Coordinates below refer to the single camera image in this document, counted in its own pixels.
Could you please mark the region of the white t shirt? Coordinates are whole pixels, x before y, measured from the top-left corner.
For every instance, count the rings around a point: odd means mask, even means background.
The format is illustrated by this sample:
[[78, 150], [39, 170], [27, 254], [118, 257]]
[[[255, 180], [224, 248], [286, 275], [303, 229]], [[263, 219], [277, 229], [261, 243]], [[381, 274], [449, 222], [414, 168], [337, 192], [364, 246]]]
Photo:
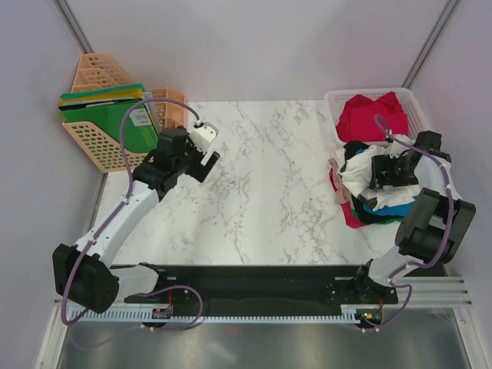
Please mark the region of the white t shirt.
[[334, 159], [339, 165], [337, 173], [349, 192], [356, 198], [361, 195], [369, 200], [373, 210], [410, 204], [418, 196], [421, 190], [418, 184], [396, 188], [388, 185], [375, 190], [369, 188], [372, 175], [371, 159], [376, 155], [390, 154], [390, 146], [370, 145], [360, 154], [348, 159], [344, 158], [346, 153], [345, 148], [339, 148], [334, 152]]

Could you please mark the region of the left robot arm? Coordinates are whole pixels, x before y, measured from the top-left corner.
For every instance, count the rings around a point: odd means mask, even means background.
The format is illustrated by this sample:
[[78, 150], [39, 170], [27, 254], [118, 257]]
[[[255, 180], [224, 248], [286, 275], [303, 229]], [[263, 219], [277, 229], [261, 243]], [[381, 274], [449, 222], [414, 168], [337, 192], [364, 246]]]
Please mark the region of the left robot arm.
[[100, 314], [132, 295], [142, 293], [152, 302], [168, 296], [168, 282], [155, 267], [111, 266], [128, 236], [181, 175], [198, 182], [206, 179], [220, 157], [207, 153], [217, 136], [218, 129], [208, 122], [192, 131], [179, 127], [160, 133], [156, 148], [133, 170], [129, 189], [115, 206], [74, 245], [60, 244], [53, 252], [55, 289], [64, 303], [72, 301]]

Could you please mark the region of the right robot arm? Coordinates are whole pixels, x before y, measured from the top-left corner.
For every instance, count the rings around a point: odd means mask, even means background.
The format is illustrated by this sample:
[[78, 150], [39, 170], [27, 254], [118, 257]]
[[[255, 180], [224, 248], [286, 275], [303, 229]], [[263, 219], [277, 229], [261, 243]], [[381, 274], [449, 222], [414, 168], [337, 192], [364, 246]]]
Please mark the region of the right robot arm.
[[448, 171], [450, 155], [440, 146], [440, 134], [421, 131], [402, 153], [372, 158], [370, 189], [418, 185], [420, 192], [397, 229], [394, 246], [358, 268], [351, 285], [358, 301], [386, 294], [418, 268], [450, 262], [460, 247], [476, 207], [457, 194]]

